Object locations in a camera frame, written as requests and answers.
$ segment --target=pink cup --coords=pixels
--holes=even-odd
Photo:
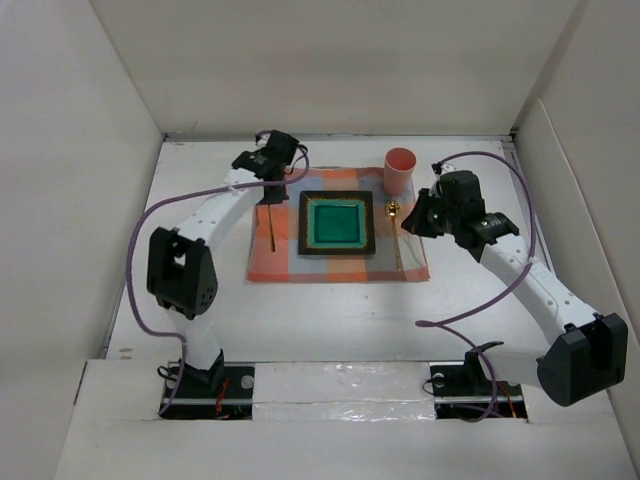
[[[402,195],[413,169],[416,168],[416,162],[416,156],[406,148],[393,148],[387,152],[382,178],[382,186],[387,195]]]

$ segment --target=green plate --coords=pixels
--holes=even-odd
[[[373,194],[300,192],[300,255],[373,255]]]

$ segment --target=white floor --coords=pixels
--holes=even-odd
[[[431,163],[463,150],[502,154],[498,141],[463,141],[409,137],[307,141],[312,165],[381,166],[395,146],[418,157],[416,190],[435,180]],[[248,143],[167,143],[160,154],[149,195],[150,206],[167,197],[217,186]],[[456,161],[479,177],[489,211],[501,211],[523,232],[521,205],[507,168],[495,160],[471,157]],[[170,330],[166,312],[146,292],[149,234],[158,225],[173,227],[203,200],[158,211],[141,233],[134,258],[135,289],[143,318],[156,329]],[[478,265],[451,238],[424,239],[432,279],[426,283],[251,284],[246,269],[252,216],[248,213],[214,254],[220,289],[207,312],[215,318],[218,341],[229,361],[390,361],[461,358],[467,346],[443,331],[418,329],[419,319],[443,320],[473,308],[504,285]],[[515,298],[457,325],[474,341],[503,340],[516,347],[545,348],[536,323]],[[165,361],[176,358],[174,340],[145,335],[135,324],[126,295],[118,312],[108,358]]]
[[[388,149],[406,146],[419,159],[414,174],[418,188],[431,185],[430,164],[444,156],[462,150],[502,153],[498,141],[455,138],[338,137],[305,143],[312,164],[323,166],[381,165]],[[238,152],[251,147],[234,142],[165,144],[149,205],[219,184]],[[490,211],[501,211],[524,227],[505,167],[480,157],[456,165],[480,177]],[[198,204],[168,207],[143,229],[135,257],[135,287],[142,315],[154,328],[171,325],[145,290],[145,239],[157,225],[175,225]],[[406,361],[461,359],[467,347],[444,332],[420,330],[414,321],[444,319],[504,288],[450,239],[424,241],[432,273],[426,283],[254,285],[245,280],[250,229],[248,215],[214,255],[220,291],[211,314],[225,356],[230,361],[334,363],[259,365],[260,408],[254,421],[159,420],[161,381],[155,367],[176,359],[179,346],[145,336],[124,298],[107,360],[88,365],[57,480],[86,478],[89,473],[98,480],[185,475],[635,478],[605,393],[563,409],[542,391],[525,388],[528,423],[432,421],[432,401],[419,390],[426,365]],[[320,302],[323,309],[314,308]],[[503,340],[545,348],[536,323],[515,298],[458,326],[478,343]],[[380,368],[375,375],[362,364],[350,363],[398,360],[405,362],[370,364]],[[389,409],[392,414],[385,416]]]

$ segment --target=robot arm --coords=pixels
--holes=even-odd
[[[478,178],[469,171],[446,172],[436,164],[438,180],[420,191],[402,227],[416,235],[454,236],[480,264],[511,285],[529,262],[531,269],[513,291],[531,313],[550,345],[545,352],[514,352],[492,343],[484,352],[496,377],[541,386],[556,403],[572,405],[624,378],[627,325],[616,314],[602,316],[565,287],[535,258],[518,229],[501,213],[487,213]],[[479,364],[476,352],[466,361]]]
[[[263,148],[243,152],[232,163],[221,193],[173,229],[157,228],[149,240],[147,290],[187,339],[186,377],[211,392],[219,388],[224,373],[224,355],[214,337],[213,322],[202,315],[218,292],[212,254],[257,203],[287,199],[285,186],[273,182],[284,180],[285,168],[298,149],[306,151],[290,135],[270,132]]]

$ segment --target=placemat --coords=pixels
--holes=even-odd
[[[300,175],[297,169],[293,176]],[[315,168],[307,176],[287,185],[289,201],[255,209],[254,234],[247,278],[252,282],[420,282],[429,279],[429,267],[419,237],[400,228],[415,203],[413,183],[395,200],[400,203],[396,219],[403,270],[396,268],[393,224],[385,212],[392,198],[382,189],[382,168]],[[304,190],[370,190],[373,193],[376,253],[370,257],[298,255],[300,192]],[[271,248],[271,231],[275,252]]]

